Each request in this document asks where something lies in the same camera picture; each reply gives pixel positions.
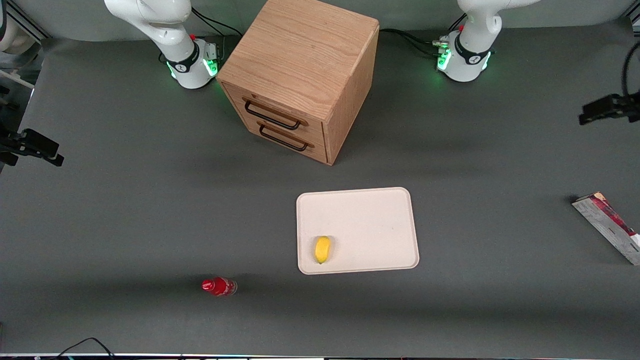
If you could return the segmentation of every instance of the red bottle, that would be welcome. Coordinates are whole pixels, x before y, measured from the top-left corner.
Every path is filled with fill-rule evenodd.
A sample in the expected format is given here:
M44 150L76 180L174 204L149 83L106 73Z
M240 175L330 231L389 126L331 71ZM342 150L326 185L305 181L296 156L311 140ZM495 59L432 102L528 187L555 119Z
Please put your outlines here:
M202 289L214 296L230 296L236 293L238 284L226 277L215 277L202 282Z

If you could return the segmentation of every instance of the drawer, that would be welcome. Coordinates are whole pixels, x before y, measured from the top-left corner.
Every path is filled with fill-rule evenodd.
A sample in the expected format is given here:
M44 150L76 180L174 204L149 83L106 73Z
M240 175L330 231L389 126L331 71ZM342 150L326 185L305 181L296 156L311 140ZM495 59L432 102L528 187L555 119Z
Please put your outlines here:
M299 152L302 155L317 161L326 163L326 149L324 143L314 143L310 140L302 140L293 136L290 132L283 131L275 126L258 120L248 122L245 124L247 129L253 134L258 135L261 138L265 138L279 145L282 145L290 150Z
M223 87L247 128L256 127L255 124L260 122L283 134L324 147L321 122L291 115L289 111L278 109L268 100L234 85L223 83Z

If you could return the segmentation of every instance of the white cutting board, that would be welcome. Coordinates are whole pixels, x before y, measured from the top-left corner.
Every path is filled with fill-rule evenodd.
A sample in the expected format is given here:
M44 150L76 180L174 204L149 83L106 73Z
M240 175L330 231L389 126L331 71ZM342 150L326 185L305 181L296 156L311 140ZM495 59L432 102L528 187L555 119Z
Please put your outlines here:
M405 188L304 193L298 197L298 268L307 275L409 269L418 265L411 197ZM314 256L318 236L329 259Z

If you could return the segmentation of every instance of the wooden cabinet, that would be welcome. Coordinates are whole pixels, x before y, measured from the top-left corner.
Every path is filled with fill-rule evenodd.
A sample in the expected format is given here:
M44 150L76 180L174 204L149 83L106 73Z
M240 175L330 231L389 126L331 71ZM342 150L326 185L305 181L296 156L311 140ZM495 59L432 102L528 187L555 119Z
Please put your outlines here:
M269 0L218 74L249 131L333 165L373 75L376 19Z

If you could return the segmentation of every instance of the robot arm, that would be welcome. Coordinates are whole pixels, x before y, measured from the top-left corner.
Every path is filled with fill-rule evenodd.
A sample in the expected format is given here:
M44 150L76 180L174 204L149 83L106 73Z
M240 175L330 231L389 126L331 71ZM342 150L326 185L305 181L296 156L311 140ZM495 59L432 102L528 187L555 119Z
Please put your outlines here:
M191 14L190 0L104 0L104 4L156 43L183 87L200 88L218 72L216 45L193 40L182 25Z
M438 70L456 81L475 80L486 68L491 55L489 49L502 30L503 9L521 8L540 0L458 0L460 9L467 13L464 30L453 31L440 38L439 44L453 44L444 51Z

